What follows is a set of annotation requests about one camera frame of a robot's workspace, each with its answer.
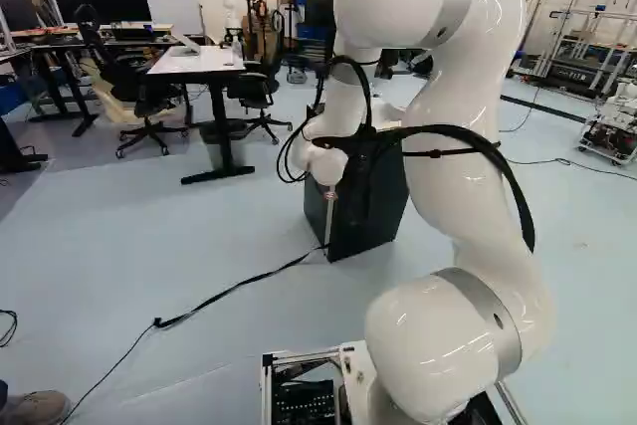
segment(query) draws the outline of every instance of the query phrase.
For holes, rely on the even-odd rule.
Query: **gray floor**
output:
[[[378,89],[404,105],[420,85],[397,76]],[[273,116],[299,124],[313,87],[312,80],[290,86],[282,79]],[[531,100],[535,90],[507,81],[505,93]],[[536,100],[592,112],[556,93]],[[243,114],[236,105],[228,110]],[[206,94],[196,111],[199,119],[210,116]],[[500,112],[502,128],[527,113],[506,103]],[[279,149],[261,133],[245,145],[256,174],[182,187],[180,177],[209,168],[196,134],[172,138],[170,156],[145,143],[117,161],[116,134],[105,121],[71,138],[71,123],[25,124],[25,113],[10,118],[20,144],[53,159],[45,171],[9,177],[10,186],[0,188],[0,308],[20,314],[14,341],[0,351],[0,377],[14,392],[59,388],[77,400],[153,318],[179,314],[317,243],[303,215],[302,186],[278,180]],[[564,156],[616,171],[574,149],[579,129],[534,111],[521,130],[503,134],[502,151],[515,160]],[[558,327],[548,350],[509,384],[531,424],[634,421],[636,184],[556,164],[515,172],[535,219]],[[75,423],[256,424],[261,353],[361,339],[375,296],[451,258],[449,241],[408,204],[393,244],[336,264],[314,254],[175,329],[151,333]]]

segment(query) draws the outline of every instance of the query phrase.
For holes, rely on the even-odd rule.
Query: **pant leg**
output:
[[[7,394],[8,394],[7,383],[0,380],[0,412],[4,408],[7,403]]]

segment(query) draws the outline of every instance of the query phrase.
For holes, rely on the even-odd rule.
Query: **bottle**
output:
[[[243,61],[243,48],[236,35],[232,36],[232,61],[235,65]]]

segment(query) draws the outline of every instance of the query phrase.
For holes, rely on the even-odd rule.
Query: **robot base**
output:
[[[340,372],[334,370],[332,374],[335,425],[417,425],[417,422],[407,417],[392,402],[376,379],[376,369],[364,340],[346,342],[338,348],[311,353],[264,354],[261,367],[261,424],[276,423],[273,419],[273,398],[285,381],[294,381],[301,375],[307,380],[310,374],[317,374],[318,368],[326,364],[337,365],[340,369]],[[325,375],[319,374],[319,378],[325,379]],[[498,383],[496,389],[514,423],[525,425],[527,422],[504,383]],[[449,425],[479,424],[502,425],[498,412],[486,392],[472,398],[464,410],[458,410],[458,415],[449,422]]]

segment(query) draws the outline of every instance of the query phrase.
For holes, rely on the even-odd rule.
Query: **desk leg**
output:
[[[220,84],[209,84],[210,98],[212,99],[212,112],[215,115],[215,124],[220,136],[219,148],[223,159],[223,167],[205,173],[195,174],[181,178],[181,184],[199,183],[213,179],[229,178],[231,176],[241,176],[255,172],[254,166],[235,166],[232,160],[232,147],[230,145],[230,135],[228,134],[228,119],[226,109],[223,105],[223,92]]]
[[[47,91],[49,92],[49,97],[51,97],[51,100],[56,105],[58,112],[33,116],[29,118],[29,121],[32,123],[37,123],[55,119],[73,119],[82,117],[82,113],[80,111],[69,111],[67,109],[64,99],[62,98],[62,95],[60,95],[60,90],[58,89],[56,79],[53,77],[53,74],[49,69],[49,64],[47,64],[45,54],[34,52],[33,58],[36,63],[36,68],[38,69],[38,74],[40,74],[40,77],[42,77],[47,83]]]
[[[71,65],[69,65],[69,59],[67,59],[66,52],[63,50],[57,51],[56,57],[58,57],[58,63],[60,64],[60,67],[62,67],[62,71],[67,78],[67,83],[69,84],[69,88],[71,89],[71,93],[73,94],[73,100],[75,100],[76,104],[78,104],[78,108],[82,113],[82,122],[73,132],[73,137],[77,138],[82,136],[84,132],[91,127],[91,125],[99,115],[89,112],[89,108],[84,101],[84,97],[82,96],[80,87],[78,87],[76,76],[73,75],[73,69],[71,69]]]
[[[0,171],[21,173],[40,169],[39,161],[46,161],[46,154],[24,155],[16,144],[11,131],[0,117]]]
[[[186,126],[193,126],[192,124],[192,105],[190,104],[190,98],[188,97],[188,88],[186,84],[181,84],[181,90],[183,91],[183,100],[186,102],[186,116],[183,122]]]

